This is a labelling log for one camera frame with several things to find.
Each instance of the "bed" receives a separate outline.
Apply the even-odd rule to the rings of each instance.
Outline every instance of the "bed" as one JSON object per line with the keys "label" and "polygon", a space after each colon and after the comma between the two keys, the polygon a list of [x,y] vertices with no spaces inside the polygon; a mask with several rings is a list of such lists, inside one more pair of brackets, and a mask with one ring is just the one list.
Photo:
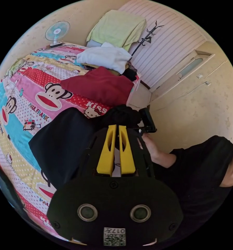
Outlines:
{"label": "bed", "polygon": [[[86,49],[71,43],[49,50],[40,48],[24,58],[27,63],[11,78],[0,80],[0,168],[15,187],[28,216],[44,231],[63,240],[46,216],[56,189],[41,171],[28,142],[64,109],[75,107],[88,118],[110,109],[60,87],[61,80],[88,72],[76,61]],[[140,77],[137,73],[128,102]]]}

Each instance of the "light green towel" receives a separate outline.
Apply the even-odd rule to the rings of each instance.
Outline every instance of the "light green towel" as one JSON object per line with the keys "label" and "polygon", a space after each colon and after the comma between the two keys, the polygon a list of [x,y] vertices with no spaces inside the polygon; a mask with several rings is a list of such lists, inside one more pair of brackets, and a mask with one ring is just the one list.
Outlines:
{"label": "light green towel", "polygon": [[90,39],[99,43],[109,42],[128,51],[131,44],[138,41],[146,25],[146,19],[141,16],[110,10],[90,31],[87,42]]}

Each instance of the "label sticker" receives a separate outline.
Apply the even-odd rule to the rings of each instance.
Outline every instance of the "label sticker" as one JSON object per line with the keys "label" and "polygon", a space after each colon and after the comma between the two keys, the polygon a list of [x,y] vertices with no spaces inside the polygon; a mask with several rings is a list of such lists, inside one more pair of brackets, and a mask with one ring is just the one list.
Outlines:
{"label": "label sticker", "polygon": [[125,228],[105,227],[103,232],[103,244],[105,246],[126,246]]}

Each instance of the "person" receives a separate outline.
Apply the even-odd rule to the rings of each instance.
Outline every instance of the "person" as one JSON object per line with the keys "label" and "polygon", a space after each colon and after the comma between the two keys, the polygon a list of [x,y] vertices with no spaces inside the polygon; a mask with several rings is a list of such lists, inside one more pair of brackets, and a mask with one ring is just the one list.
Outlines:
{"label": "person", "polygon": [[200,228],[221,206],[233,186],[233,144],[213,136],[188,149],[160,151],[149,134],[142,136],[156,179],[177,195],[184,219],[174,235],[159,244],[163,249]]}

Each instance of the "electric fan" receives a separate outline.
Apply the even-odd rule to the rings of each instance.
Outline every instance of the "electric fan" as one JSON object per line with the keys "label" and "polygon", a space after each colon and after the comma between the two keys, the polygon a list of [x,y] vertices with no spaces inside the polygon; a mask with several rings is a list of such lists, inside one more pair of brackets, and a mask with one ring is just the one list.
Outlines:
{"label": "electric fan", "polygon": [[53,43],[50,44],[51,48],[62,46],[63,42],[58,42],[58,39],[67,35],[69,28],[70,24],[68,22],[59,21],[57,23],[54,23],[47,29],[45,38],[49,41],[53,41]]}

